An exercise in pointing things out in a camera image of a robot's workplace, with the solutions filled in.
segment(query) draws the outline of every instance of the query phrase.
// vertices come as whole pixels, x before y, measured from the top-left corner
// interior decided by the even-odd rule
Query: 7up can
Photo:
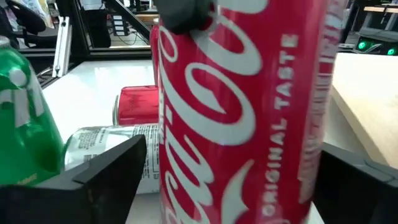
[[[34,185],[63,169],[63,142],[29,61],[0,36],[0,185]]]

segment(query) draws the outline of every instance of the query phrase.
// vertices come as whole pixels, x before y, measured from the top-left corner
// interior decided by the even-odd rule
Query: white table
[[[153,84],[151,60],[84,62],[44,89],[44,95],[66,141],[78,128],[112,125],[113,103],[122,87]],[[359,153],[364,150],[333,102],[327,120],[326,142]],[[159,194],[138,195],[126,223],[157,224],[159,214]],[[322,223],[313,207],[309,224]]]

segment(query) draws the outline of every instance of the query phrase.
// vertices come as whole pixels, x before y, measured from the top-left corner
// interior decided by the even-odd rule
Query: soda can
[[[0,36],[0,185],[35,185],[63,170],[63,141],[29,61]]]
[[[214,4],[160,22],[162,223],[306,223],[345,1]]]
[[[81,128],[69,137],[65,145],[65,169],[70,170],[84,162],[88,162],[90,159],[137,134],[143,134],[147,143],[147,157],[137,194],[158,192],[159,142],[157,124]]]
[[[157,123],[159,120],[159,93],[156,86],[124,87],[116,96],[113,106],[113,124]]]

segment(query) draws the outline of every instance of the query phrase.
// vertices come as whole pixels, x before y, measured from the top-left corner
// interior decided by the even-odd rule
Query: coca-cola can
[[[162,223],[306,223],[345,1],[214,3],[159,27]]]
[[[159,93],[156,86],[122,88],[113,106],[113,125],[158,123]]]

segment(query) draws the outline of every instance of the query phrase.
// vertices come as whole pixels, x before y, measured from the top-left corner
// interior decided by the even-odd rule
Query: silver can
[[[65,147],[65,169],[72,169],[137,134],[146,137],[147,157],[137,194],[159,191],[158,124],[98,126],[81,128],[69,137]]]

